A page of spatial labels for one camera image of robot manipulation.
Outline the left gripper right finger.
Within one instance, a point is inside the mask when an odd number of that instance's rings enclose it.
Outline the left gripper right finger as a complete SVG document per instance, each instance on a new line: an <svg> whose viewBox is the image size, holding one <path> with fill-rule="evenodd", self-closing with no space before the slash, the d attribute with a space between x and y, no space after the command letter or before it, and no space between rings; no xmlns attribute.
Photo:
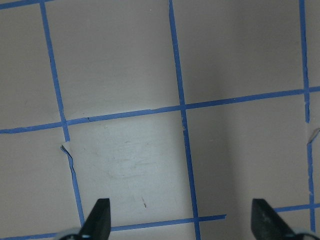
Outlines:
<svg viewBox="0 0 320 240"><path fill-rule="evenodd" d="M256 240L303 240L262 198L251 203L251 232Z"/></svg>

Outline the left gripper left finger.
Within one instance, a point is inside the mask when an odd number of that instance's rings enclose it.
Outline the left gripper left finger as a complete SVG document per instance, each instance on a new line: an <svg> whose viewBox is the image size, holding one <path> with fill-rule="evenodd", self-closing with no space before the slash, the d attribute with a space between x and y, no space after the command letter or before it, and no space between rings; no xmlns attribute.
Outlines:
<svg viewBox="0 0 320 240"><path fill-rule="evenodd" d="M111 233L109 198L99 198L79 231L81 240L108 240Z"/></svg>

